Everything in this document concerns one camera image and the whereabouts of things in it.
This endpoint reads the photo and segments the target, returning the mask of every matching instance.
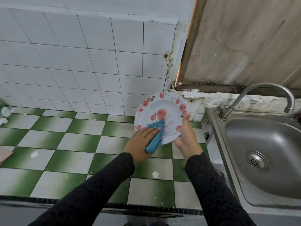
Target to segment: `left hand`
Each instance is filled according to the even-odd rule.
[[[145,152],[145,148],[152,139],[160,132],[161,128],[143,128],[137,131],[127,142],[123,152],[130,153],[133,156],[134,165],[144,162],[153,153]]]

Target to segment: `right hand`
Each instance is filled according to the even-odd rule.
[[[194,130],[189,123],[190,116],[191,114],[187,113],[183,117],[181,135],[174,140],[175,145],[180,149],[186,161],[191,156],[200,155],[203,152],[202,148],[198,144]]]

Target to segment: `cloth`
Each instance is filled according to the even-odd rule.
[[[133,163],[130,153],[121,153],[29,225],[92,225],[118,186],[134,173]],[[208,226],[255,225],[204,153],[191,156],[185,171]]]
[[[163,136],[163,130],[164,130],[164,120],[161,119],[156,123],[148,124],[149,128],[157,127],[161,128],[160,132],[153,138],[153,140],[149,143],[149,145],[146,147],[145,151],[147,153],[154,153],[158,147],[160,147],[162,142],[162,136]]]

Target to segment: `blue cloth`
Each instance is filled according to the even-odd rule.
[[[160,147],[162,142],[162,136],[163,136],[163,130],[164,130],[164,120],[160,120],[156,123],[148,124],[149,128],[157,127],[161,128],[160,132],[153,138],[153,140],[150,142],[150,144],[146,147],[145,151],[147,153],[154,153],[158,147]]]

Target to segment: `pink rose print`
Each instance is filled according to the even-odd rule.
[[[144,101],[144,102],[142,103],[142,105],[143,105],[144,107],[148,106],[148,101]]]
[[[186,105],[185,104],[181,104],[180,105],[180,110],[181,110],[181,112],[183,112],[184,110],[186,110]]]
[[[167,111],[164,110],[164,109],[160,109],[158,112],[157,112],[157,118],[160,120],[161,118],[164,118],[166,117],[167,115]]]

